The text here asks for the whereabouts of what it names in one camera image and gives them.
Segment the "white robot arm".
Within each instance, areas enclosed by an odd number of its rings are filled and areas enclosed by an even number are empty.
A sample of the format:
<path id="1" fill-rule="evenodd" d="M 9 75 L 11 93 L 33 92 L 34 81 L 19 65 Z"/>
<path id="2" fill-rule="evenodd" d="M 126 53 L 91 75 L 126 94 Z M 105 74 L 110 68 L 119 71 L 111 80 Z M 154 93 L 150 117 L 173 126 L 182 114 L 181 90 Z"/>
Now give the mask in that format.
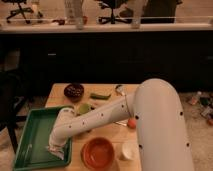
<path id="1" fill-rule="evenodd" d="M 70 137 L 130 117 L 136 119 L 142 171 L 195 171 L 180 97 L 170 83 L 158 78 L 82 116 L 60 113 L 48 150 L 61 158 Z"/>

